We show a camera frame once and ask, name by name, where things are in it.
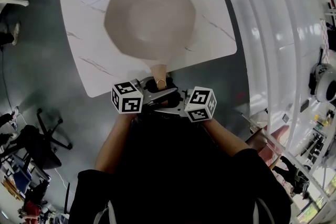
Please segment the red clothing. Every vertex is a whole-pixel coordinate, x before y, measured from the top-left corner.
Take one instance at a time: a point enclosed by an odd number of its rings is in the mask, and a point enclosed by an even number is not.
[[[36,216],[36,217],[38,217],[41,213],[41,209],[39,207],[37,207],[36,205],[34,205],[31,201],[29,201],[26,204],[25,211],[26,211],[27,215]],[[29,223],[29,224],[38,224],[37,219],[33,219],[33,218],[27,218],[26,222]]]

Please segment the black t-shirt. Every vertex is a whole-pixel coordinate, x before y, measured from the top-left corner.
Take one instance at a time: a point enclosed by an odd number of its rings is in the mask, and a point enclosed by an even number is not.
[[[79,173],[70,224],[93,223],[109,201],[117,224],[253,223],[256,205],[259,223],[290,220],[288,195],[255,150],[229,157],[188,119],[133,124],[113,175]]]

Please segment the gold ring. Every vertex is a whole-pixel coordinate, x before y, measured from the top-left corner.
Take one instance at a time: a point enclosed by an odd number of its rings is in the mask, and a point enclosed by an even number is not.
[[[159,82],[160,82],[160,81],[163,81],[163,82],[164,82],[164,87],[167,88],[167,83],[166,83],[166,81],[165,81],[164,79],[159,79],[159,80],[156,82],[156,86],[157,86],[157,88],[159,88]]]

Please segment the black cable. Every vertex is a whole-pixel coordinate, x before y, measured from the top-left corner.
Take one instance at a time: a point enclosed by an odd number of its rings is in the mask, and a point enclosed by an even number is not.
[[[8,104],[9,104],[9,106],[10,106],[10,108],[11,108],[11,111],[13,111],[11,102],[10,102],[9,97],[8,97],[7,85],[6,85],[6,80],[5,80],[5,70],[4,70],[4,50],[3,50],[3,47],[1,48],[1,52],[2,52],[2,78],[3,78],[3,80],[4,80],[4,86],[5,86],[5,90],[6,90],[6,95],[7,95]]]

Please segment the black sleeve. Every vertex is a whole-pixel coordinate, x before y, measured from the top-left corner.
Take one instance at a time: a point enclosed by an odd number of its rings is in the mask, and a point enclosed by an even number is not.
[[[233,164],[236,178],[248,195],[250,209],[254,208],[255,202],[258,205],[260,223],[269,223],[267,210],[262,205],[264,203],[275,224],[288,224],[291,215],[290,199],[257,151],[249,148],[238,152],[233,157]]]
[[[113,175],[87,170],[78,174],[78,185],[73,200],[69,223],[93,223],[110,200]]]

